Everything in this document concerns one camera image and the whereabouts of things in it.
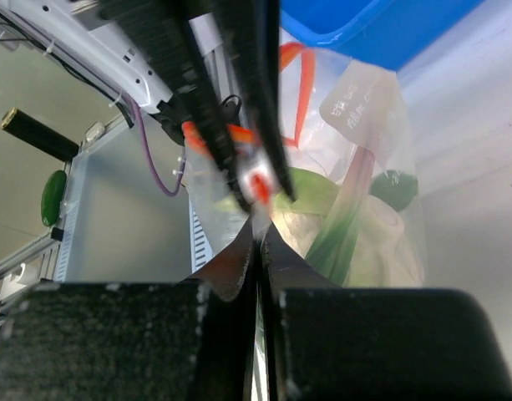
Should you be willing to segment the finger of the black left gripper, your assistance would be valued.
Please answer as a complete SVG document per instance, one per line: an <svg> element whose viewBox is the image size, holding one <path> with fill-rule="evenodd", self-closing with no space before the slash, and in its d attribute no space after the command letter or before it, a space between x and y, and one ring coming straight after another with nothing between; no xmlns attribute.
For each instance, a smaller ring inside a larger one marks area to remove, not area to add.
<svg viewBox="0 0 512 401"><path fill-rule="evenodd" d="M206 1L109 0L100 7L189 113L240 208L250 205L237 178L236 150L190 20L206 14Z"/></svg>
<svg viewBox="0 0 512 401"><path fill-rule="evenodd" d="M279 121L280 3L214 1L213 17L273 177L294 201Z"/></svg>

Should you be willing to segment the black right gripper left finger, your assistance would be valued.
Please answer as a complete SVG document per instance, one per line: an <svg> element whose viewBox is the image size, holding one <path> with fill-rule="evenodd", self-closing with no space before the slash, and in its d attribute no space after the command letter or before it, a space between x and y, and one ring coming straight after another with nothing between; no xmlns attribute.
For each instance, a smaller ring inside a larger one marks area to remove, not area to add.
<svg viewBox="0 0 512 401"><path fill-rule="evenodd" d="M0 400L247 400L252 227L178 283L44 283L0 329Z"/></svg>

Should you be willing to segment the green lettuce leaf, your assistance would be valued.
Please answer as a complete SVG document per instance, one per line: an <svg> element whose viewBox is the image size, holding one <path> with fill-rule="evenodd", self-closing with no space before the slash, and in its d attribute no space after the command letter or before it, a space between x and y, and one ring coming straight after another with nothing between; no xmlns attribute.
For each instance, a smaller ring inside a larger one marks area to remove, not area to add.
<svg viewBox="0 0 512 401"><path fill-rule="evenodd" d="M327 177L310 170L290 168L297 190L297 200L291 202L282 191L273 195L266 210L326 216L339 192L339 186Z"/></svg>

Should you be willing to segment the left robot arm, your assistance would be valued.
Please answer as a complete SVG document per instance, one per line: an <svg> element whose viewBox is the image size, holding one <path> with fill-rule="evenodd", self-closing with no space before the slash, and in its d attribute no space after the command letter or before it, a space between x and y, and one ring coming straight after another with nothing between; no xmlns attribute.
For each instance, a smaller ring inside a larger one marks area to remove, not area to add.
<svg viewBox="0 0 512 401"><path fill-rule="evenodd" d="M295 197L279 122L278 1L0 1L0 20L51 58L86 73L146 113L191 122L244 211L250 174ZM256 132L239 156L205 66L203 47L223 48Z"/></svg>

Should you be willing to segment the green onion stalk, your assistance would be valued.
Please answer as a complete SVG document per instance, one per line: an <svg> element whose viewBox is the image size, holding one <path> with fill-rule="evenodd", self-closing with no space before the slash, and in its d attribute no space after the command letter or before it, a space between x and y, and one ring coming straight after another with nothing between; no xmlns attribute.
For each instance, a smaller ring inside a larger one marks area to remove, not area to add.
<svg viewBox="0 0 512 401"><path fill-rule="evenodd" d="M308 264L338 286L344 284L350 268L374 161L371 151L356 149L331 210L306 255Z"/></svg>

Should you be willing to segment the clear zip top bag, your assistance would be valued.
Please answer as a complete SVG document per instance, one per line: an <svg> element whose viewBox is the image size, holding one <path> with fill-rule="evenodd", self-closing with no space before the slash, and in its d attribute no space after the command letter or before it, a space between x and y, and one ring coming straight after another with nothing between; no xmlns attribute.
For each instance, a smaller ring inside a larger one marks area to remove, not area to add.
<svg viewBox="0 0 512 401"><path fill-rule="evenodd" d="M393 71L298 42L280 47L279 70L290 168L323 175L340 189L362 147L374 155L371 183L387 170L416 176L408 111ZM418 194L398 214L425 270Z"/></svg>

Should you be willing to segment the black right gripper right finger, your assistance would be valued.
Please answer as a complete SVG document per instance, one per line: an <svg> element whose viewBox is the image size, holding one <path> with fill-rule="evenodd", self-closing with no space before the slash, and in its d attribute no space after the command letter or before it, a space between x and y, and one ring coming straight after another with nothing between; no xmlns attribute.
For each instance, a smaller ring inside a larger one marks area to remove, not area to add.
<svg viewBox="0 0 512 401"><path fill-rule="evenodd" d="M512 400L485 310L443 288L341 288L271 227L261 244L273 400Z"/></svg>

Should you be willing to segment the white cauliflower with leaves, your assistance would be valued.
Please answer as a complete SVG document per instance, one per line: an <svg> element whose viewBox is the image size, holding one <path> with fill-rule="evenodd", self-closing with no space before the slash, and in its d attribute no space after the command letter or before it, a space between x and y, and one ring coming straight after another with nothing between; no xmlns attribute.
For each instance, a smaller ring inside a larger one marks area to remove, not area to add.
<svg viewBox="0 0 512 401"><path fill-rule="evenodd" d="M326 217L272 212L272 221L285 243L305 261ZM372 195L363 201L360 217L356 247L341 287L422 286L423 263L409 240L403 218Z"/></svg>

